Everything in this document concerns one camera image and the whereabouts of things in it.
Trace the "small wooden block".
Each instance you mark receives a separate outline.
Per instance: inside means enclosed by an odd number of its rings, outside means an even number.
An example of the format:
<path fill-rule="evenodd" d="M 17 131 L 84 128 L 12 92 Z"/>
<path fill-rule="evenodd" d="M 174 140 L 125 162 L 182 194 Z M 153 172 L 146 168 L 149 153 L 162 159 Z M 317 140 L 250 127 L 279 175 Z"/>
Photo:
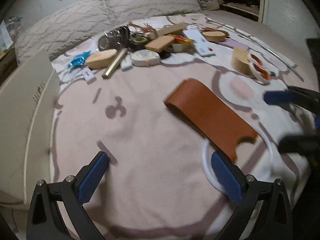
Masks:
<path fill-rule="evenodd" d="M 175 38 L 172 36 L 159 36 L 156 39 L 150 41 L 145 45 L 145 49 L 150 51 L 155 51 L 161 53 L 169 46 L 171 46 L 175 41 Z"/>

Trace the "white louvered door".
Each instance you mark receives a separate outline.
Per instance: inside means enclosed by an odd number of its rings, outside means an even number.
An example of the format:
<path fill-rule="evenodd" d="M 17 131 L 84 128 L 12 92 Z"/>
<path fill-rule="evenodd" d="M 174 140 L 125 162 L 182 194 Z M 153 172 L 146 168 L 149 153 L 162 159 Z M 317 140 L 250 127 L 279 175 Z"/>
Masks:
<path fill-rule="evenodd" d="M 290 41 L 306 55 L 307 38 L 319 36 L 319 26 L 302 0 L 261 0 L 262 23 Z"/>

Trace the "blue foil packet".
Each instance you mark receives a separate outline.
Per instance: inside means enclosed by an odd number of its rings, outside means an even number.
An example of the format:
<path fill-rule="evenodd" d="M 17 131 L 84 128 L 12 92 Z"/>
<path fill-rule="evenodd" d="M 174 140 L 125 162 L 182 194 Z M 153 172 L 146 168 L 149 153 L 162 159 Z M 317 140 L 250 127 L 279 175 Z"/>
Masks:
<path fill-rule="evenodd" d="M 86 51 L 81 54 L 75 55 L 75 57 L 73 57 L 71 62 L 67 65 L 67 68 L 72 69 L 74 67 L 83 66 L 90 55 L 91 55 L 91 51 Z"/>

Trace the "black gold round tin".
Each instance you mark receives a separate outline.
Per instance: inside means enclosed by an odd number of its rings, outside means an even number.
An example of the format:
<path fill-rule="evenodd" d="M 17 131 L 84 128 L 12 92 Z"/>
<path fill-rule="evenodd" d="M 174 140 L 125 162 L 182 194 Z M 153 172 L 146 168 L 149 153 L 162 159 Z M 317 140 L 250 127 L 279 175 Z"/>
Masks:
<path fill-rule="evenodd" d="M 150 39 L 145 36 L 135 36 L 131 39 L 131 48 L 133 50 L 141 50 L 150 42 Z"/>

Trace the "long wooden strip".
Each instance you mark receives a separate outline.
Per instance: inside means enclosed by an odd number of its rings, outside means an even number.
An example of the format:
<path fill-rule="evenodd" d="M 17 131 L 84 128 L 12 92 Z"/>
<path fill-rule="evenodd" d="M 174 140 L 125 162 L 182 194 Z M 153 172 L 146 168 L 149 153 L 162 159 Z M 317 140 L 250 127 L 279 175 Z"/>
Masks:
<path fill-rule="evenodd" d="M 164 27 L 162 29 L 159 29 L 156 31 L 156 34 L 157 34 L 157 36 L 164 36 L 164 35 L 175 33 L 177 31 L 182 31 L 186 27 L 187 27 L 187 25 L 185 22 L 180 22 L 180 23 L 176 23 L 176 24 Z"/>

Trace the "white usb stick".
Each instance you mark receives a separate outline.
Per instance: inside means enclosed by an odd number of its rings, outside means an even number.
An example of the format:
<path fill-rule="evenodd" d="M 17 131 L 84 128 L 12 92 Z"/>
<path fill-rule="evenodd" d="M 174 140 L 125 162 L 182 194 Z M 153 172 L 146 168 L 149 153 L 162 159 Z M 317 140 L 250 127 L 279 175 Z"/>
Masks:
<path fill-rule="evenodd" d="M 82 75 L 88 85 L 90 85 L 91 83 L 93 83 L 97 79 L 95 77 L 95 74 L 88 67 L 84 67 L 82 69 Z"/>

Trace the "oval wooden block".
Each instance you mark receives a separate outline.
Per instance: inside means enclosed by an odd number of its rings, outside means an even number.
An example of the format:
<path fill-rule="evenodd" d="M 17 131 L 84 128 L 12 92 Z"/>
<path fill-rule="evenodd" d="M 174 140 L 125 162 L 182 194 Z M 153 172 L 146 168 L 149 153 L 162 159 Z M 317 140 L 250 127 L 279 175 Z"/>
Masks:
<path fill-rule="evenodd" d="M 241 74 L 253 77 L 249 67 L 248 60 L 249 52 L 240 47 L 233 48 L 233 55 L 231 59 L 231 66 Z"/>

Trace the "metal rod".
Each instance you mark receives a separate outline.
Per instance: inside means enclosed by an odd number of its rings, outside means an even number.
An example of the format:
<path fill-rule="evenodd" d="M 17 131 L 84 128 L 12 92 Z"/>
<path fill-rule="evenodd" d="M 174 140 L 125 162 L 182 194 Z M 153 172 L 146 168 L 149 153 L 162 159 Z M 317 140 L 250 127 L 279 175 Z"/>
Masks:
<path fill-rule="evenodd" d="M 252 42 L 253 44 L 255 44 L 256 46 L 260 47 L 261 49 L 263 49 L 264 51 L 270 53 L 271 55 L 273 55 L 276 59 L 278 59 L 280 62 L 282 62 L 285 66 L 287 66 L 287 68 L 289 68 L 289 70 L 291 70 L 291 72 L 293 72 L 293 74 L 295 74 L 296 77 L 298 77 L 300 79 L 300 81 L 304 82 L 304 78 L 302 77 L 302 75 L 299 74 L 299 72 L 297 72 L 296 68 L 297 65 L 296 64 L 290 64 L 288 62 L 289 58 L 284 56 L 281 53 L 277 53 L 275 50 L 273 50 L 270 46 L 265 45 L 264 43 L 261 43 L 258 41 L 257 38 L 255 38 L 254 36 L 252 36 L 251 34 L 248 34 L 242 30 L 237 29 L 236 27 L 233 27 L 231 25 L 227 25 L 224 23 L 220 23 L 217 22 L 216 20 L 211 19 L 210 17 L 206 16 L 206 21 L 207 23 L 211 23 L 211 24 L 215 24 L 215 25 L 220 25 L 221 28 L 226 28 L 234 33 L 236 33 L 238 36 Z"/>

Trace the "oval wooden box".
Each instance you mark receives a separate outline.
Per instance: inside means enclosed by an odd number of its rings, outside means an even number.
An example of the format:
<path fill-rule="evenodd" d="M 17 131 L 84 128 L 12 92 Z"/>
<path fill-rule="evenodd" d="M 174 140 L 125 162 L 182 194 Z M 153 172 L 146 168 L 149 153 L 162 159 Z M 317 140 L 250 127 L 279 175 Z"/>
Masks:
<path fill-rule="evenodd" d="M 118 52 L 116 49 L 108 49 L 90 55 L 86 61 L 86 66 L 91 70 L 103 69 L 108 67 Z"/>

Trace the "white remote control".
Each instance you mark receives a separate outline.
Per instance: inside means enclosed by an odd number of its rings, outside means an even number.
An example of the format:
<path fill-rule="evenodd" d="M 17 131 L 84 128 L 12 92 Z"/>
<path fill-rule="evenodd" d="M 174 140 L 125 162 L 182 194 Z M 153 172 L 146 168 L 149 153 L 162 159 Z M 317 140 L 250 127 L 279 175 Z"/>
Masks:
<path fill-rule="evenodd" d="M 196 52 L 201 57 L 214 56 L 215 52 L 211 47 L 211 43 L 208 42 L 198 29 L 186 29 L 183 31 L 186 38 L 193 40 L 193 46 Z"/>

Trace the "brown leather pouch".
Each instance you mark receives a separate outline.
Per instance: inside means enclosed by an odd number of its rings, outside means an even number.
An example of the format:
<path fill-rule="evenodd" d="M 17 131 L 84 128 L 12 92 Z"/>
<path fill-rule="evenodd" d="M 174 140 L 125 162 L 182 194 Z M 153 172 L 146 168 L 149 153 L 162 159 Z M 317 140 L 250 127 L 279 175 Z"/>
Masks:
<path fill-rule="evenodd" d="M 222 30 L 222 29 L 215 29 L 215 28 L 211 28 L 211 27 L 205 27 L 205 28 L 202 28 L 201 31 L 204 31 L 204 32 L 218 31 L 218 32 L 223 33 L 225 35 L 225 37 L 229 37 L 229 33 L 227 31 Z"/>

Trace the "beige knitted pillow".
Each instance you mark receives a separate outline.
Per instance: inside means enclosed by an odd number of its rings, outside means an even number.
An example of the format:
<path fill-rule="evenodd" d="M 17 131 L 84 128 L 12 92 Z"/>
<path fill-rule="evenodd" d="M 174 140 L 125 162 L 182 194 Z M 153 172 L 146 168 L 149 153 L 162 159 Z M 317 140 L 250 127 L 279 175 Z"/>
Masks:
<path fill-rule="evenodd" d="M 58 10 L 20 34 L 15 43 L 19 65 L 42 48 L 50 61 L 94 35 L 116 25 L 116 15 L 106 0 L 83 0 Z"/>
<path fill-rule="evenodd" d="M 197 0 L 103 0 L 117 23 L 200 12 Z"/>

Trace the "brown leather sleeve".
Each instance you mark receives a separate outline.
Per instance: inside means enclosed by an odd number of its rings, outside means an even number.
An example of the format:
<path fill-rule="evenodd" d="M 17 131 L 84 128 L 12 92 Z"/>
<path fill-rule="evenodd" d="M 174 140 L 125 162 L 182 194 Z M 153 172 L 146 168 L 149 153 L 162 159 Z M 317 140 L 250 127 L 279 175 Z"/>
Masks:
<path fill-rule="evenodd" d="M 233 163 L 237 160 L 237 146 L 247 139 L 251 142 L 257 139 L 257 131 L 199 80 L 183 80 L 167 96 L 164 104 L 209 139 Z"/>

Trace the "white shoe box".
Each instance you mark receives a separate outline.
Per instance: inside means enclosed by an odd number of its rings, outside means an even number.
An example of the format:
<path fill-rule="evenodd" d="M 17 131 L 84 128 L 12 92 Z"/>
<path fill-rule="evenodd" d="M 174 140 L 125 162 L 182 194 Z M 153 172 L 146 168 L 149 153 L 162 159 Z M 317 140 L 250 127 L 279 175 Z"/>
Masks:
<path fill-rule="evenodd" d="M 1 202 L 26 202 L 25 153 L 42 91 L 54 68 L 45 49 L 19 66 L 1 85 Z"/>

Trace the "white round tape disc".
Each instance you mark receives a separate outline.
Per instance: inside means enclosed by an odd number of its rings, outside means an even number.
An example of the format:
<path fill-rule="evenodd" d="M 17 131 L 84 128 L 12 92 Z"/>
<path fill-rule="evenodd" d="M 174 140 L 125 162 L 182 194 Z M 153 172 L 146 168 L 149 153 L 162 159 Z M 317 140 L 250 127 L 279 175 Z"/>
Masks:
<path fill-rule="evenodd" d="M 150 67 L 160 63 L 160 55 L 157 52 L 142 49 L 131 53 L 131 62 L 136 67 Z"/>

